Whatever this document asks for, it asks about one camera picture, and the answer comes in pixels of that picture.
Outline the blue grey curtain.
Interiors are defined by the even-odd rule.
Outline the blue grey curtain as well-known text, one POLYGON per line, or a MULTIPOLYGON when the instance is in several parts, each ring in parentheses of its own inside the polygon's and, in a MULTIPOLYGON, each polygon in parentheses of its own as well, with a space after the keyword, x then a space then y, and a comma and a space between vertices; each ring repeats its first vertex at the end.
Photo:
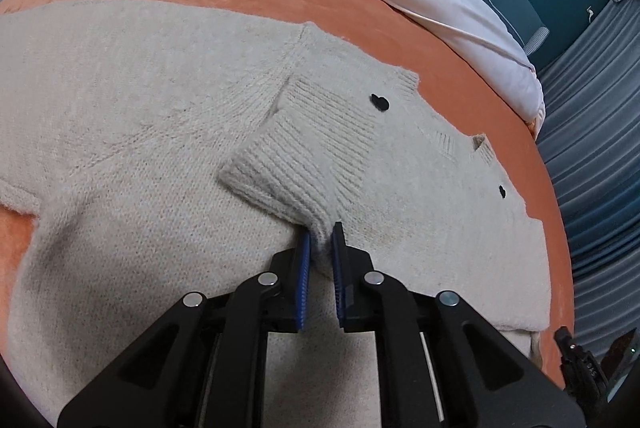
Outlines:
POLYGON ((639 326, 639 0, 609 2, 540 79, 537 144, 570 248, 575 336, 603 356, 639 326))

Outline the orange velvet bed cover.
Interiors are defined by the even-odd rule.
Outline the orange velvet bed cover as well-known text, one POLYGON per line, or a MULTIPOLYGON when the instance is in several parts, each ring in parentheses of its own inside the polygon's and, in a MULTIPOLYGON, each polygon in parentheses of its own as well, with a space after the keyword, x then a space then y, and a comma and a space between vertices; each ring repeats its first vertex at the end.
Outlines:
MULTIPOLYGON (((3 13, 55 1, 4 0, 3 13)), ((527 214, 546 233, 552 326, 574 321, 568 248, 547 171, 533 141, 533 128, 446 44, 380 0, 162 0, 229 9, 286 22, 311 21, 385 63, 405 67, 420 79, 424 103, 464 132, 484 132, 523 197, 527 214)))

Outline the beige knitted sweater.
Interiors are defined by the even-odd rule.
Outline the beige knitted sweater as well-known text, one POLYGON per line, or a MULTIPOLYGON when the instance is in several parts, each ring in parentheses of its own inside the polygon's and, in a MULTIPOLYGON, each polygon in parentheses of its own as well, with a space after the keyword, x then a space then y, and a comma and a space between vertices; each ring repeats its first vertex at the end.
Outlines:
POLYGON ((458 292, 526 356, 550 315, 544 227, 488 137, 419 78, 311 23, 149 0, 1 20, 1 201, 37 227, 6 362, 50 422, 182 295, 312 248, 308 323, 274 335, 269 427, 375 427, 374 339, 337 325, 330 233, 408 289, 458 292))

